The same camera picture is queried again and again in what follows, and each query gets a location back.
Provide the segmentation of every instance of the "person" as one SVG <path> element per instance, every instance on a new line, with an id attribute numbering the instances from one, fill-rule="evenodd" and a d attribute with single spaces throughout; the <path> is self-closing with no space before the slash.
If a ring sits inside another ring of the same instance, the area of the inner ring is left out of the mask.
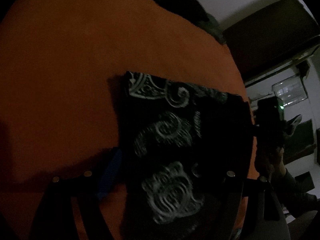
<path id="1" fill-rule="evenodd" d="M 299 183 L 283 163 L 284 148 L 270 148 L 260 145 L 257 149 L 255 168 L 267 177 L 276 195 L 294 221 L 288 224 L 291 240 L 298 240 L 304 234 L 320 210 L 320 201 L 315 195 L 303 192 Z"/>

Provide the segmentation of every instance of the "orange surface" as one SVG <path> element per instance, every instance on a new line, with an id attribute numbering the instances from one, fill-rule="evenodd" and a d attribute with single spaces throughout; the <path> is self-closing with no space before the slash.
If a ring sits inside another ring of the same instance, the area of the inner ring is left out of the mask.
<path id="1" fill-rule="evenodd" d="M 78 176 L 118 145 L 127 70 L 247 100 L 228 47 L 152 0 L 17 0 L 0 41 L 0 211 L 22 239 L 53 176 Z M 125 189 L 112 196 L 101 209 L 120 239 Z"/>

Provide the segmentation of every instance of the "black patterned fabric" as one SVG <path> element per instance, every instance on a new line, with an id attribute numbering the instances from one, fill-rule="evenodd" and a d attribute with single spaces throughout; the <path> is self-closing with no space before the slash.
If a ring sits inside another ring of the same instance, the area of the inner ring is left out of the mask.
<path id="1" fill-rule="evenodd" d="M 204 239 L 227 171 L 246 178 L 251 114 L 241 96 L 127 72 L 121 147 L 124 239 Z"/>

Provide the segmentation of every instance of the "round rivet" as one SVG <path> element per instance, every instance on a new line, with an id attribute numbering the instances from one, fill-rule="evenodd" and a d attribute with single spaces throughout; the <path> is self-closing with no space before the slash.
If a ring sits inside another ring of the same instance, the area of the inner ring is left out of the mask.
<path id="1" fill-rule="evenodd" d="M 268 181 L 267 178 L 264 177 L 264 176 L 261 176 L 259 179 L 260 179 L 260 181 L 262 181 L 262 182 L 267 182 L 267 181 Z"/>
<path id="2" fill-rule="evenodd" d="M 52 182 L 58 182 L 59 181 L 59 177 L 54 177 L 53 179 L 52 179 Z"/>
<path id="3" fill-rule="evenodd" d="M 227 175 L 231 178 L 236 176 L 236 174 L 233 171 L 227 171 Z"/>
<path id="4" fill-rule="evenodd" d="M 85 177 L 90 177 L 92 175 L 92 171 L 86 171 L 83 175 Z"/>

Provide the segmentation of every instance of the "dark sleeve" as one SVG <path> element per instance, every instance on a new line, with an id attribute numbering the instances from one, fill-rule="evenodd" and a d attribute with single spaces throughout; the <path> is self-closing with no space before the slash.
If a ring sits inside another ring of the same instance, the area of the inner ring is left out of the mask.
<path id="1" fill-rule="evenodd" d="M 298 182 L 288 170 L 283 178 L 277 181 L 272 180 L 271 184 L 279 201 L 284 204 L 295 218 L 305 212 L 320 209 L 320 202 L 317 200 L 317 197 L 303 192 Z"/>

